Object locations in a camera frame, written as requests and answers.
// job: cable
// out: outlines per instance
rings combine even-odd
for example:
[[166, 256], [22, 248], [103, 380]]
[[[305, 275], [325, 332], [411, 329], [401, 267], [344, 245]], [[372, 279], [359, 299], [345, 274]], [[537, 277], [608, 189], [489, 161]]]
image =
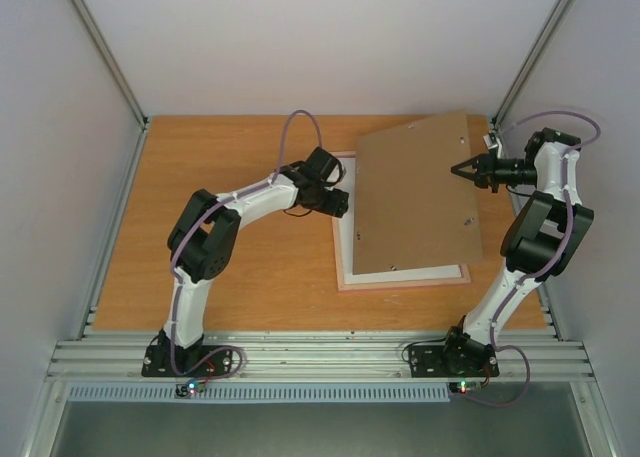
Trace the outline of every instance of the cable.
[[489, 368], [485, 365], [483, 367], [483, 370], [484, 370], [485, 379], [484, 379], [484, 382], [480, 384], [481, 389], [484, 389], [487, 385], [489, 385], [489, 382], [491, 382], [491, 372], [489, 372]]
[[312, 209], [309, 209], [308, 211], [306, 211], [304, 214], [292, 214], [291, 212], [287, 212], [287, 210], [283, 210], [283, 212], [291, 217], [306, 217], [307, 215], [309, 215], [311, 212], [313, 212]]
[[509, 192], [510, 194], [513, 194], [513, 195], [517, 195], [519, 197], [531, 197], [531, 195], [532, 195], [532, 194], [524, 194], [522, 192], [516, 192], [516, 190], [513, 187], [511, 187], [510, 185], [507, 185], [506, 187], [507, 187], [507, 192]]
[[490, 407], [500, 407], [500, 408], [510, 407], [520, 402], [529, 390], [529, 384], [531, 383], [531, 366], [529, 364], [529, 360], [527, 359], [527, 356], [525, 355], [524, 351], [520, 347], [515, 345], [504, 345], [502, 347], [498, 347], [498, 344], [496, 343], [495, 327], [498, 323], [498, 318], [500, 317], [500, 314], [505, 309], [505, 307], [509, 304], [509, 302], [511, 302], [511, 300], [518, 293], [519, 287], [524, 283], [524, 281], [527, 279], [537, 279], [538, 277], [545, 275], [547, 272], [553, 269], [553, 267], [562, 258], [562, 254], [564, 253], [565, 249], [567, 248], [567, 245], [569, 244], [569, 239], [571, 238], [571, 232], [573, 231], [573, 205], [571, 203], [571, 195], [569, 191], [565, 188], [569, 180], [569, 163], [566, 157], [569, 155], [569, 153], [571, 153], [574, 150], [579, 150], [581, 148], [584, 148], [588, 145], [593, 144], [602, 135], [602, 129], [600, 128], [600, 126], [595, 120], [587, 117], [586, 115], [580, 114], [578, 112], [572, 112], [569, 110], [548, 110], [545, 112], [539, 112], [537, 114], [530, 115], [529, 117], [525, 117], [524, 119], [519, 120], [514, 124], [512, 124], [511, 126], [509, 126], [501, 135], [504, 135], [507, 132], [511, 132], [513, 129], [524, 124], [525, 122], [529, 122], [530, 120], [534, 120], [539, 117], [546, 117], [548, 115], [568, 115], [570, 117], [575, 117], [580, 120], [584, 120], [585, 122], [591, 124], [591, 126], [595, 130], [595, 135], [591, 139], [587, 140], [586, 142], [581, 142], [579, 144], [567, 147], [562, 154], [562, 169], [560, 174], [563, 178], [563, 181], [560, 187], [563, 189], [562, 194], [564, 196], [565, 204], [567, 207], [567, 227], [565, 229], [564, 235], [562, 236], [562, 239], [560, 240], [560, 244], [558, 245], [558, 249], [556, 250], [556, 253], [553, 255], [553, 257], [551, 257], [551, 259], [549, 259], [549, 262], [547, 262], [540, 270], [538, 270], [537, 272], [533, 272], [531, 274], [523, 275], [522, 277], [520, 277], [520, 279], [518, 279], [517, 285], [515, 285], [513, 289], [511, 289], [511, 291], [507, 294], [507, 296], [502, 301], [500, 306], [498, 306], [498, 309], [496, 310], [495, 314], [491, 319], [491, 330], [489, 331], [489, 339], [496, 353], [502, 352], [504, 350], [514, 350], [518, 354], [520, 354], [520, 356], [522, 357], [522, 360], [524, 362], [524, 366], [526, 369], [526, 378], [525, 378], [524, 388], [522, 389], [522, 392], [513, 400], [509, 402], [504, 402], [504, 403], [489, 402], [486, 400], [478, 399], [477, 397], [473, 397], [468, 394], [459, 394], [459, 395], [463, 395], [465, 398], [469, 400], [478, 402], [480, 404], [488, 405]]
[[446, 341], [446, 340], [447, 340], [447, 338], [446, 338], [446, 337], [442, 337], [441, 339], [434, 339], [434, 340], [419, 340], [418, 342], [412, 342], [412, 343], [410, 343], [409, 345], [405, 346], [405, 347], [402, 349], [402, 352], [400, 353], [400, 358], [401, 358], [403, 361], [405, 361], [407, 364], [410, 364], [411, 362], [409, 362], [409, 360], [408, 360], [408, 359], [405, 359], [405, 358], [404, 358], [404, 353], [405, 353], [406, 351], [410, 350], [410, 349], [411, 349], [411, 347], [413, 347], [414, 345], [418, 345], [418, 346], [419, 346], [420, 344], [437, 344], [437, 343], [439, 343], [439, 342], [444, 342], [444, 341]]
[[182, 278], [182, 276], [176, 271], [176, 266], [178, 264], [178, 260], [180, 259], [180, 256], [182, 255], [182, 252], [184, 251], [184, 248], [186, 247], [187, 243], [189, 242], [189, 240], [191, 240], [191, 238], [193, 237], [193, 234], [196, 233], [196, 231], [202, 226], [202, 224], [209, 219], [209, 217], [211, 217], [213, 215], [213, 213], [218, 210], [220, 207], [222, 207], [223, 205], [226, 205], [230, 202], [232, 202], [235, 199], [241, 199], [244, 198], [248, 195], [253, 194], [254, 192], [258, 192], [262, 189], [266, 189], [267, 187], [269, 187], [272, 183], [273, 180], [275, 180], [275, 178], [277, 178], [278, 174], [280, 173], [280, 169], [282, 168], [282, 160], [284, 158], [284, 147], [285, 147], [285, 142], [287, 139], [287, 132], [289, 130], [289, 125], [291, 124], [291, 121], [293, 120], [293, 118], [298, 115], [298, 114], [304, 114], [306, 116], [308, 116], [311, 121], [313, 122], [314, 127], [316, 128], [316, 133], [318, 135], [318, 145], [320, 147], [322, 147], [322, 133], [320, 132], [320, 126], [318, 125], [318, 122], [316, 121], [315, 117], [313, 115], [311, 115], [309, 112], [307, 112], [306, 110], [303, 109], [298, 109], [295, 110], [294, 112], [291, 113], [291, 115], [289, 115], [289, 117], [287, 118], [287, 121], [284, 124], [284, 127], [282, 129], [282, 136], [280, 138], [280, 150], [278, 152], [278, 162], [276, 165], [276, 170], [274, 171], [273, 174], [271, 174], [271, 176], [269, 178], [267, 178], [266, 180], [262, 181], [262, 182], [258, 182], [256, 185], [249, 187], [247, 189], [245, 189], [244, 191], [238, 192], [236, 193], [236, 195], [232, 195], [227, 197], [226, 199], [222, 199], [219, 202], [217, 202], [215, 205], [213, 205], [212, 207], [210, 207], [209, 209], [207, 209], [206, 212], [204, 212], [202, 214], [202, 216], [193, 224], [193, 226], [187, 231], [187, 233], [185, 234], [184, 238], [180, 241], [180, 244], [178, 245], [178, 247], [176, 248], [176, 251], [173, 254], [173, 257], [171, 258], [171, 264], [169, 266], [169, 272], [171, 272], [171, 274], [175, 277], [175, 279], [178, 282], [178, 285], [176, 286], [176, 291], [175, 294], [173, 296], [173, 304], [171, 305], [171, 312], [169, 315], [169, 320], [171, 322], [171, 331], [170, 331], [170, 362], [171, 362], [171, 370], [173, 370], [173, 372], [178, 375], [178, 376], [185, 376], [187, 374], [189, 374], [190, 372], [192, 372], [194, 369], [197, 369], [198, 367], [200, 367], [204, 362], [208, 361], [214, 354], [223, 351], [223, 350], [230, 350], [232, 352], [235, 352], [236, 354], [238, 354], [238, 356], [240, 357], [240, 362], [238, 363], [238, 365], [231, 370], [229, 373], [225, 374], [225, 375], [219, 375], [219, 376], [214, 376], [211, 379], [223, 379], [223, 378], [228, 378], [228, 377], [233, 377], [239, 370], [240, 367], [242, 366], [243, 362], [245, 362], [247, 360], [247, 356], [244, 352], [243, 349], [241, 349], [240, 347], [236, 347], [233, 345], [226, 345], [226, 346], [222, 346], [222, 347], [218, 347], [217, 349], [209, 352], [207, 355], [205, 355], [202, 359], [200, 359], [195, 365], [193, 365], [189, 370], [187, 370], [186, 372], [181, 372], [178, 370], [178, 367], [176, 365], [176, 344], [175, 344], [175, 339], [176, 339], [176, 327], [177, 327], [177, 315], [178, 315], [178, 305], [180, 303], [180, 296], [182, 294], [182, 288], [184, 287], [184, 279]]
[[287, 133], [289, 132], [289, 126], [291, 125], [291, 121], [294, 119], [296, 115], [306, 115], [313, 122], [313, 126], [316, 128], [316, 135], [318, 136], [318, 147], [322, 147], [322, 132], [320, 132], [320, 125], [318, 125], [318, 121], [316, 118], [307, 112], [304, 109], [298, 109], [291, 112], [289, 117], [287, 117], [287, 121], [284, 123], [284, 127], [282, 127], [282, 135], [280, 136], [280, 151], [278, 152], [278, 161], [276, 164], [276, 170], [274, 171], [271, 178], [275, 179], [275, 177], [280, 173], [280, 169], [282, 168], [282, 162], [284, 160], [284, 143], [287, 140]]

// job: white panel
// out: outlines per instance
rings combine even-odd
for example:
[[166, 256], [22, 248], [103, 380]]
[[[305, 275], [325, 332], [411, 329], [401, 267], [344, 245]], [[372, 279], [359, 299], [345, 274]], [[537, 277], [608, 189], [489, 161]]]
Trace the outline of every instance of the white panel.
[[[566, 272], [550, 280], [571, 337], [584, 339], [626, 449], [640, 449], [640, 0], [577, 0], [509, 121], [552, 108], [588, 112], [603, 137], [582, 151], [578, 189], [595, 221]], [[568, 118], [532, 122], [507, 137], [513, 155], [543, 125], [589, 137]]]
[[0, 0], [0, 455], [80, 323], [137, 134], [67, 0]]
[[86, 0], [156, 114], [492, 114], [555, 0]]

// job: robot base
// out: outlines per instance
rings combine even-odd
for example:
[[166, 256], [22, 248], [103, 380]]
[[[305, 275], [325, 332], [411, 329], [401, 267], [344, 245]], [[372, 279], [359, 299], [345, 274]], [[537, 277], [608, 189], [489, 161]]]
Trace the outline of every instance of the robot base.
[[409, 350], [411, 377], [413, 378], [442, 378], [442, 377], [491, 377], [500, 375], [498, 363], [487, 364], [485, 369], [474, 369], [460, 366], [460, 362], [443, 358], [443, 345], [415, 345]]
[[[208, 362], [198, 366], [186, 375], [178, 375], [171, 367], [170, 341], [164, 331], [160, 331], [154, 339], [156, 344], [150, 344], [144, 354], [142, 364], [142, 377], [218, 377], [228, 374], [234, 367], [233, 352], [222, 350], [209, 357]], [[176, 367], [184, 372], [197, 364], [212, 351], [219, 349], [220, 345], [202, 345], [202, 339], [188, 349], [176, 346]]]

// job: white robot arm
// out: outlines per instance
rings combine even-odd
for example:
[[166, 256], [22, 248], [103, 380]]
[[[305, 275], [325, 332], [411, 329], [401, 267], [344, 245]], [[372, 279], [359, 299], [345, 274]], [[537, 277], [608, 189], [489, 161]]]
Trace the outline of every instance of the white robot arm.
[[[593, 222], [592, 210], [582, 206], [576, 190], [577, 137], [545, 128], [533, 134], [524, 159], [503, 159], [490, 151], [452, 167], [451, 171], [473, 180], [480, 188], [497, 192], [500, 184], [535, 185], [536, 191], [516, 217], [502, 242], [502, 267], [482, 301], [450, 329], [442, 349], [446, 373], [495, 367], [498, 334], [522, 300], [548, 277], [559, 275]], [[462, 169], [471, 166], [475, 172]], [[567, 246], [557, 256], [567, 228], [567, 196], [573, 214]]]
[[[340, 161], [317, 147], [306, 161], [284, 166], [263, 182], [227, 194], [195, 192], [168, 239], [176, 261], [171, 311], [155, 345], [147, 348], [143, 376], [176, 377], [194, 366], [194, 371], [198, 367], [206, 371], [207, 366], [198, 365], [210, 350], [202, 345], [204, 311], [215, 277], [229, 263], [238, 232], [267, 214], [296, 205], [342, 217], [349, 195], [332, 187], [343, 176]], [[198, 227], [199, 222], [215, 225], [207, 231]]]

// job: wooden table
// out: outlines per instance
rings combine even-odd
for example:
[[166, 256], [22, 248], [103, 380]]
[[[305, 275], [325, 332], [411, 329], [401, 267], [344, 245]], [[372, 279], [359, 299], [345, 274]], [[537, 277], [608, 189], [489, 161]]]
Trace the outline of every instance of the wooden table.
[[[420, 116], [321, 116], [325, 148], [349, 151], [356, 138]], [[172, 292], [166, 240], [191, 194], [227, 192], [274, 168], [282, 116], [155, 117], [140, 160], [94, 328], [157, 330]], [[486, 151], [486, 119], [469, 117], [472, 153]], [[305, 117], [291, 126], [285, 162], [316, 145]], [[205, 328], [217, 330], [447, 329], [471, 310], [496, 276], [502, 238], [513, 221], [506, 192], [478, 190], [485, 260], [472, 283], [419, 290], [340, 293], [331, 219], [278, 212], [240, 232], [231, 263], [213, 284]], [[544, 328], [536, 295], [507, 327]]]

